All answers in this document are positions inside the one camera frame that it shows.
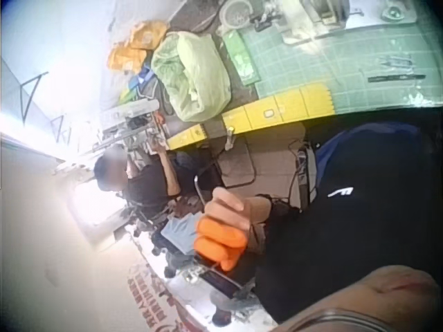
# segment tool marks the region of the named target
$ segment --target green bag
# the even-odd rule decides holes
[[[230,100],[229,76],[210,35],[168,34],[155,50],[151,68],[182,121],[206,121]]]

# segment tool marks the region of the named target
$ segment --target logo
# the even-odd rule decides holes
[[[335,192],[332,192],[331,194],[327,195],[328,197],[333,197],[336,195],[341,195],[341,196],[349,196],[350,194],[352,194],[352,190],[354,190],[353,187],[349,187],[349,188],[343,188],[343,189],[339,189],[336,190]]]

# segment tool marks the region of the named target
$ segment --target hand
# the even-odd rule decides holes
[[[223,270],[232,270],[248,245],[251,225],[266,220],[270,211],[267,199],[242,199],[224,188],[215,188],[197,225],[195,250],[220,263]]]
[[[151,143],[151,149],[158,154],[166,154],[166,148],[157,140],[154,140],[154,142]]]

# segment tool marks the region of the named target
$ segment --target orange finger cover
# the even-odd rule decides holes
[[[228,248],[228,259],[220,262],[220,267],[223,271],[231,271],[236,265],[240,256],[242,256],[243,250],[238,248]]]
[[[197,240],[195,240],[194,249],[199,254],[217,263],[229,259],[227,247],[205,237],[199,237]]]
[[[208,216],[200,219],[197,232],[231,248],[245,248],[248,244],[244,232],[232,226],[223,225]]]

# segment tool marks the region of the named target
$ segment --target green cutting mat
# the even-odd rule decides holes
[[[284,44],[274,27],[260,33],[243,30],[262,78],[255,84],[259,97],[323,82],[331,90],[337,113],[442,104],[441,28],[428,8],[417,4],[416,10],[416,24],[341,32],[298,46]],[[411,58],[411,73],[426,78],[368,83],[368,77],[406,73],[380,65],[380,58],[388,55]]]

